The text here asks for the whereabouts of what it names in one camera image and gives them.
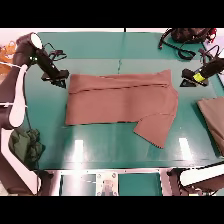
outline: table surface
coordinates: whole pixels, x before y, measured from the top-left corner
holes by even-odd
[[[184,68],[195,70],[201,66],[199,54],[186,62],[178,58],[174,49],[164,46],[162,51],[158,50],[159,33],[38,35],[43,44],[50,42],[55,49],[68,54],[68,59],[55,64],[59,69],[68,69],[70,74],[117,74],[122,59],[120,74],[171,69],[172,83],[179,94],[177,116],[165,148],[159,149],[133,133],[136,123],[66,126],[67,89],[43,82],[41,69],[31,67],[25,80],[28,112],[32,128],[40,131],[40,141],[46,146],[39,161],[40,169],[189,167],[222,160],[197,106],[203,97],[224,96],[218,77],[213,76],[208,87],[179,87]],[[195,52],[201,47],[201,44],[187,45],[187,49]],[[187,145],[180,144],[183,139]],[[83,141],[81,150],[76,140]]]

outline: crumpled green fabric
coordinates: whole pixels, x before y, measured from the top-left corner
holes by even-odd
[[[9,139],[9,149],[29,169],[34,169],[36,162],[44,151],[44,146],[39,142],[40,132],[37,129],[24,131],[16,128]]]

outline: folded brown shirt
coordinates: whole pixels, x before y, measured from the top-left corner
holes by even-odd
[[[72,75],[66,124],[138,122],[134,132],[164,148],[177,105],[170,70],[156,74]]]
[[[224,98],[202,99],[198,101],[198,106],[220,153],[224,155]]]

